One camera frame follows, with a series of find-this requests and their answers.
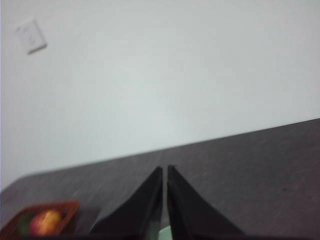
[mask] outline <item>electrical outlet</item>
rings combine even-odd
[[[47,46],[46,40],[41,33],[36,20],[20,25],[15,32],[23,48],[28,54]]]

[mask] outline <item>woven basket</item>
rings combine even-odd
[[[56,227],[53,235],[73,234],[75,231],[75,214],[79,203],[75,200],[49,202],[28,206],[18,212],[11,220],[3,226],[0,231],[1,240],[12,240],[19,237],[17,225],[20,217],[24,214],[38,214],[45,210],[57,210],[62,214],[62,221]]]

